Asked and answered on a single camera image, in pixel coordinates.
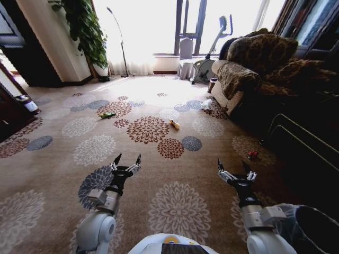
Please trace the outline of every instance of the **white plastic bag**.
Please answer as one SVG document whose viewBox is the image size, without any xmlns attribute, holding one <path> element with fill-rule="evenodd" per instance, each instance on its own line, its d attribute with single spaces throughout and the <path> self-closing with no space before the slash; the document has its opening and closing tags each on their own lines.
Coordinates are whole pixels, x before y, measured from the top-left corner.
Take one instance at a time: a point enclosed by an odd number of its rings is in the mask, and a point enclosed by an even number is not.
<svg viewBox="0 0 339 254">
<path fill-rule="evenodd" d="M 206 101 L 204 101 L 203 103 L 201 103 L 201 108 L 203 110 L 210 110 L 211 109 L 211 105 L 212 105 L 212 100 L 211 99 L 207 99 Z"/>
</svg>

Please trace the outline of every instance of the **white curtain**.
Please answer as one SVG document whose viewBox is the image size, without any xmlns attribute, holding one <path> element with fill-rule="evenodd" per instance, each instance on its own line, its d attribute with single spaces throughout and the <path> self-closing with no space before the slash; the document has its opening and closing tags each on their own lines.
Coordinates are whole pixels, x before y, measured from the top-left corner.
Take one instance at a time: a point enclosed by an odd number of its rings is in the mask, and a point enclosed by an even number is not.
<svg viewBox="0 0 339 254">
<path fill-rule="evenodd" d="M 119 22 L 129 74 L 153 74 L 154 56 L 151 45 L 151 24 L 156 21 L 153 20 L 152 15 L 149 15 L 151 10 L 145 6 L 145 2 L 136 0 L 93 1 L 100 26 L 103 32 L 107 34 L 107 58 L 116 75 L 126 74 L 126 71 L 121 49 L 120 31 L 107 7 L 112 10 Z"/>
</svg>

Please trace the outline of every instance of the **wall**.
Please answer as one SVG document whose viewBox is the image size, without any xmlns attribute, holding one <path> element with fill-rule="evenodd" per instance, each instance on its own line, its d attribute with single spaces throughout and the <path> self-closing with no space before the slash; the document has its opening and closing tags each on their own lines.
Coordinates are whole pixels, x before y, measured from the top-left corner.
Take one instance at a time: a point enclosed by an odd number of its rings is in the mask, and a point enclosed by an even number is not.
<svg viewBox="0 0 339 254">
<path fill-rule="evenodd" d="M 90 76 L 85 56 L 69 36 L 65 12 L 54 13 L 46 0 L 16 0 L 61 81 Z"/>
<path fill-rule="evenodd" d="M 153 70 L 155 71 L 177 71 L 179 57 L 155 57 Z"/>
<path fill-rule="evenodd" d="M 22 93 L 17 89 L 16 86 L 13 85 L 12 81 L 7 78 L 6 74 L 3 73 L 2 70 L 0 70 L 0 83 L 6 87 L 6 89 L 13 95 L 13 96 L 19 96 L 22 95 Z"/>
</svg>

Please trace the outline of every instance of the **green toy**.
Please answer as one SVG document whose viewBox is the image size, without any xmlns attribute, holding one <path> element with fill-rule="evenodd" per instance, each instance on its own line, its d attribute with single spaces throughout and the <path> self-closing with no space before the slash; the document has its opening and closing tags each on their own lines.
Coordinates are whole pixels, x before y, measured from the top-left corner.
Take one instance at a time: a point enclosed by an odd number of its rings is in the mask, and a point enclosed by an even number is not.
<svg viewBox="0 0 339 254">
<path fill-rule="evenodd" d="M 115 113 L 113 112 L 107 112 L 99 115 L 101 119 L 111 118 L 112 116 L 115 116 Z"/>
</svg>

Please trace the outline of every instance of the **floor lamp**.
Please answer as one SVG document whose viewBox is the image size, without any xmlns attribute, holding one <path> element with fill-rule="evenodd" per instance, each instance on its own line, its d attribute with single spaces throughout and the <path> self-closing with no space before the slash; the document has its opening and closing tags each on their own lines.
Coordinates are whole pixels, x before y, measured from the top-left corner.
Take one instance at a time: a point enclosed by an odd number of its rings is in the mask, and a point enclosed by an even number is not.
<svg viewBox="0 0 339 254">
<path fill-rule="evenodd" d="M 126 65 L 126 59 L 125 59 L 125 52 L 123 50 L 123 39 L 122 39 L 122 33 L 121 33 L 121 30 L 120 30 L 120 26 L 119 26 L 119 23 L 118 23 L 118 20 L 117 18 L 114 16 L 112 10 L 110 8 L 107 7 L 107 10 L 113 15 L 117 25 L 118 25 L 118 28 L 119 28 L 119 31 L 120 31 L 120 37 L 121 37 L 121 49 L 122 49 L 122 55 L 123 55 L 123 61 L 125 63 L 125 70 L 126 70 L 126 75 L 121 75 L 122 78 L 127 78 L 128 77 L 128 71 L 127 71 L 127 65 Z"/>
</svg>

